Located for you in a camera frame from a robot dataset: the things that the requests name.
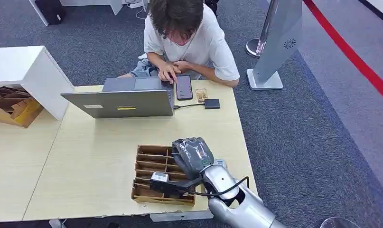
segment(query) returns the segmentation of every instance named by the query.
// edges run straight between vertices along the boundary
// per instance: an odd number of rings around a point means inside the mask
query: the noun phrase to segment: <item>wooden compartment divider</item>
[[[150,178],[155,171],[169,175],[171,181],[187,180],[171,156],[172,148],[167,146],[139,145],[135,162],[135,178],[131,198],[136,202],[155,202],[194,206],[195,195],[171,196],[149,189]]]
[[[43,110],[25,90],[0,87],[0,122],[28,128]]]

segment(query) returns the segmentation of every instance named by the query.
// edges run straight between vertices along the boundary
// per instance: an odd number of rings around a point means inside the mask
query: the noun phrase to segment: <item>small black box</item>
[[[61,24],[65,17],[65,9],[60,0],[35,0],[49,25]]]
[[[218,109],[220,108],[219,99],[205,99],[205,109]]]

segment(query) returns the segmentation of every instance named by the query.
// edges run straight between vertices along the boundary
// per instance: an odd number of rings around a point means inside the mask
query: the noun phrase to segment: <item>wooden table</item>
[[[207,80],[193,81],[192,86],[194,92],[206,88],[210,98],[220,99],[221,108],[181,108],[170,117],[93,119],[70,104],[23,220],[207,210],[206,197],[197,197],[194,207],[131,199],[137,145],[171,145],[191,136],[203,137],[214,156],[226,160],[234,177],[248,175],[251,189],[257,192],[233,90]],[[81,92],[101,89],[76,88]],[[196,102],[194,94],[193,100],[175,104]]]
[[[0,123],[0,221],[23,219],[60,124],[46,110],[28,129]]]

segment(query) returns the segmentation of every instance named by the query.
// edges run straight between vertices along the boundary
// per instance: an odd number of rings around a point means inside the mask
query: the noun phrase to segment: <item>yellow sticker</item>
[[[136,110],[135,107],[117,107],[117,110]]]

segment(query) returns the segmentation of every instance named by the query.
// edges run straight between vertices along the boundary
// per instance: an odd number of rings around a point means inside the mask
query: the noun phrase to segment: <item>phone screen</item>
[[[193,99],[193,90],[191,88],[190,75],[178,76],[176,83],[177,99]]]

